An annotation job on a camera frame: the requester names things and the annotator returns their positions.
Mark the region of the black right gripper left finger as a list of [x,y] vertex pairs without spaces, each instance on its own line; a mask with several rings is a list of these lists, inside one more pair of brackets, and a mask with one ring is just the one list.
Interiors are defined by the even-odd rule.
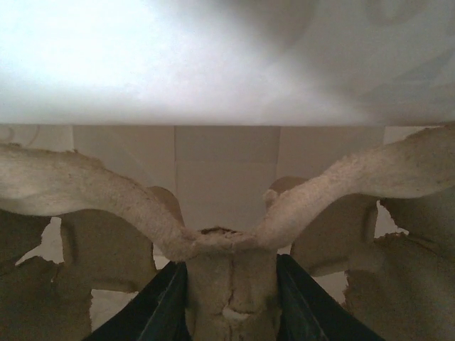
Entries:
[[85,340],[189,340],[186,284],[186,265],[168,262],[123,309]]

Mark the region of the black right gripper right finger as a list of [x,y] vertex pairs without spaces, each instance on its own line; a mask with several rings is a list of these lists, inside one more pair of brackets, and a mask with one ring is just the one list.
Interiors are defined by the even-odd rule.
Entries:
[[277,256],[277,280],[282,308],[278,340],[382,340],[345,311],[288,254]]

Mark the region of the separated brown cup carrier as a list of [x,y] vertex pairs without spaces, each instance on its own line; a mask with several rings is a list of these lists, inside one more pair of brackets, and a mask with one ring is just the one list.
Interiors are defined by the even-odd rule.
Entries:
[[288,254],[382,340],[454,339],[454,127],[266,192],[258,227],[196,231],[176,197],[75,151],[1,146],[1,339],[85,340],[168,262],[189,340],[278,340]]

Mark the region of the printed white paper bag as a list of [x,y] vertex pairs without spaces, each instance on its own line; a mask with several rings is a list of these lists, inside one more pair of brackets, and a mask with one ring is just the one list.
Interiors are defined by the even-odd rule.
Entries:
[[453,1],[1,2],[1,139],[168,188],[195,229],[453,119]]

